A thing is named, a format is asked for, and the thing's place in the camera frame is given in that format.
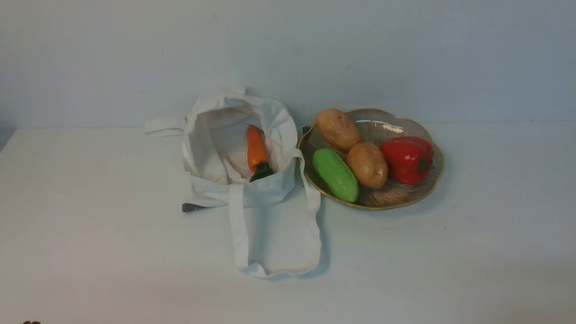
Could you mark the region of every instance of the plate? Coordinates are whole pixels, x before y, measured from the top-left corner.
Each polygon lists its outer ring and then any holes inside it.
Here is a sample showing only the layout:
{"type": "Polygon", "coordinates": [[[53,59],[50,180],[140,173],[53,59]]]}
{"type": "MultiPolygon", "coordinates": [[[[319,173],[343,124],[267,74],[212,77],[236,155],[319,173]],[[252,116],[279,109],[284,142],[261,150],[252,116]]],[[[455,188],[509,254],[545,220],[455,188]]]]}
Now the plate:
{"type": "Polygon", "coordinates": [[[360,129],[363,140],[372,142],[376,144],[377,147],[380,147],[380,145],[387,140],[402,136],[416,136],[430,142],[434,148],[434,168],[430,170],[424,182],[418,186],[407,186],[389,178],[384,189],[373,190],[360,186],[358,200],[354,203],[342,201],[330,192],[326,183],[318,176],[312,166],[312,157],[316,150],[324,148],[334,149],[344,161],[346,161],[346,154],[326,143],[318,125],[314,124],[314,126],[302,136],[298,144],[298,148],[302,150],[304,160],[306,161],[304,174],[314,187],[324,195],[343,204],[368,210],[393,209],[411,205],[432,193],[444,171],[444,155],[432,140],[430,133],[422,125],[411,119],[394,116],[389,112],[375,108],[352,110],[346,112],[346,115],[356,122],[356,126],[360,129]]]}

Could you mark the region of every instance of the green cucumber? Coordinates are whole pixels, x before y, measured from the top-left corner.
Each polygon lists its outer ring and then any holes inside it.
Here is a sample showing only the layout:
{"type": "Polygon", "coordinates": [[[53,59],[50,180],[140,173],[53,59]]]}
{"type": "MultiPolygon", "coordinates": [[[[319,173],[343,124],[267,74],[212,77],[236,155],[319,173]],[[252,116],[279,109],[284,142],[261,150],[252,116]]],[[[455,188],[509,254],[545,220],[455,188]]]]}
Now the green cucumber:
{"type": "Polygon", "coordinates": [[[320,149],[314,152],[312,165],[336,198],[346,202],[358,199],[358,180],[334,150],[320,149]]]}

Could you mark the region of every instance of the white wall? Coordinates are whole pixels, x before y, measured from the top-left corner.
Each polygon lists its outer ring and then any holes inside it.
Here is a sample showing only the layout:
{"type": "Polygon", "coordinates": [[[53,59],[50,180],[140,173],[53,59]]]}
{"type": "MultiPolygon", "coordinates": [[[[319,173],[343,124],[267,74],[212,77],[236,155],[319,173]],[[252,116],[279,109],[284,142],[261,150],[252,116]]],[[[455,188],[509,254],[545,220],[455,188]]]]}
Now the white wall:
{"type": "Polygon", "coordinates": [[[299,122],[576,119],[574,0],[0,0],[1,126],[139,126],[248,85],[299,122]]]}

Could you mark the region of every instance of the carrot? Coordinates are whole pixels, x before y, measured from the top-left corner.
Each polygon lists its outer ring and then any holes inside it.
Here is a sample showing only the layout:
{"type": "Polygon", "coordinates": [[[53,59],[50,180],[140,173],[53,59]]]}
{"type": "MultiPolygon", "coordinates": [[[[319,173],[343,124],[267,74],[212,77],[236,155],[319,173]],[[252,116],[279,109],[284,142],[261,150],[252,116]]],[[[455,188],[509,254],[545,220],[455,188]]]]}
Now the carrot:
{"type": "Polygon", "coordinates": [[[248,167],[254,172],[250,182],[274,174],[274,170],[268,163],[268,152],[266,152],[266,147],[258,128],[252,125],[248,126],[246,142],[248,143],[248,167]]]}

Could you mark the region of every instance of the fabric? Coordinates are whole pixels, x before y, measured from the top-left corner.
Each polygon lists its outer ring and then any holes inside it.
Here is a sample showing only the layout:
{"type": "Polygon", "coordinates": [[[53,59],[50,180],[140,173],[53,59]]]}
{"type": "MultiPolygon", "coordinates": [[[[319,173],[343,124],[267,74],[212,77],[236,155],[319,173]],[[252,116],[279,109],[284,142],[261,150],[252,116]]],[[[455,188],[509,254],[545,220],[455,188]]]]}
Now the fabric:
{"type": "Polygon", "coordinates": [[[190,173],[192,196],[186,202],[205,207],[229,205],[230,225],[238,270],[251,276],[267,278],[281,273],[303,274],[320,262],[320,231],[316,213],[320,193],[304,177],[304,157],[296,148],[296,126],[287,108],[272,99],[247,96],[244,88],[230,88],[226,93],[196,101],[184,118],[159,118],[147,122],[148,135],[184,134],[184,168],[190,173]],[[275,173],[249,182],[246,130],[255,125],[265,134],[270,166],[275,173]],[[308,220],[314,246],[313,262],[303,269],[270,273],[258,263],[248,264],[248,231],[245,206],[273,205],[284,199],[294,187],[296,161],[306,190],[308,204],[301,217],[308,220]]]}

